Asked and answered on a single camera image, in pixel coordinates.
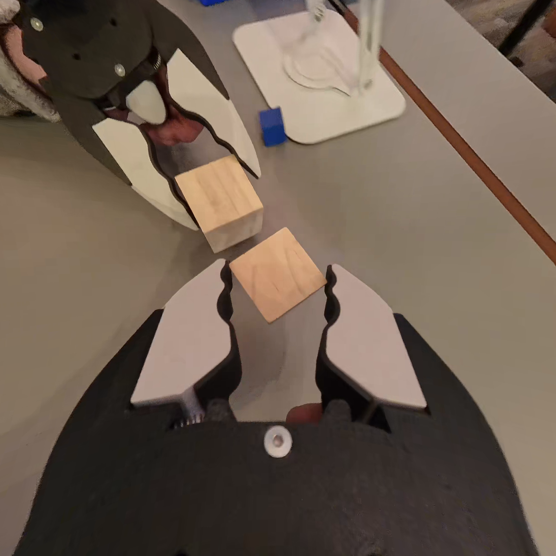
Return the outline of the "large plain wooden cube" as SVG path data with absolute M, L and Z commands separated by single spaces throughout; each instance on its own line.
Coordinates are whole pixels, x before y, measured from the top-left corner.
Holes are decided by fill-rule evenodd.
M 232 155 L 181 173 L 175 180 L 213 253 L 261 231 L 262 202 Z

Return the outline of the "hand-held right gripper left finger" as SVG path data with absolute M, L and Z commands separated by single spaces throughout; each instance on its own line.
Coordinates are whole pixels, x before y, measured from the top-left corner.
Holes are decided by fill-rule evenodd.
M 229 401 L 242 377 L 232 289 L 230 264 L 218 259 L 165 304 L 134 407 L 178 404 L 186 420 L 205 420 L 213 400 Z

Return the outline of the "medium plain wooden cube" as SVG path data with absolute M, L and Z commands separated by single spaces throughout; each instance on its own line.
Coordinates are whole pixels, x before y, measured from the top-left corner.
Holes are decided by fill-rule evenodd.
M 281 318 L 326 283 L 286 227 L 233 260 L 230 269 L 267 323 Z

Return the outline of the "person's left hand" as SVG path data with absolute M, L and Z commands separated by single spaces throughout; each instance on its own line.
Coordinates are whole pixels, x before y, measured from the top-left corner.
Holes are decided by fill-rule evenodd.
M 140 129 L 156 145 L 173 147 L 182 143 L 194 142 L 204 126 L 195 120 L 184 117 L 174 106 L 167 107 L 167 118 L 159 125 L 140 124 Z

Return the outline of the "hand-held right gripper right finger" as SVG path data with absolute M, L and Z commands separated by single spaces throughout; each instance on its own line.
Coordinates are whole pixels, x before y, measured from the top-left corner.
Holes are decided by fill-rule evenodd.
M 371 287 L 338 264 L 326 270 L 316 385 L 323 409 L 344 401 L 353 421 L 380 407 L 425 411 L 427 402 L 394 312 Z

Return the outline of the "small blue wooden cube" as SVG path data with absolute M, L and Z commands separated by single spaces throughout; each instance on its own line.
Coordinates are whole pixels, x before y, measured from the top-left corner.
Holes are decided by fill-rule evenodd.
M 280 107 L 260 111 L 259 121 L 265 147 L 275 147 L 288 140 Z

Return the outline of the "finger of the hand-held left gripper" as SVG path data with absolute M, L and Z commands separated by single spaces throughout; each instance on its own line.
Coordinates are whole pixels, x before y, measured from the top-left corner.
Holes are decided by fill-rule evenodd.
M 136 193 L 178 224 L 199 230 L 177 191 L 175 179 L 161 169 L 153 145 L 142 129 L 133 123 L 106 118 L 93 125 L 92 130 Z
M 167 61 L 167 81 L 176 108 L 202 123 L 245 170 L 260 178 L 260 163 L 251 137 L 204 49 L 185 53 L 177 48 Z

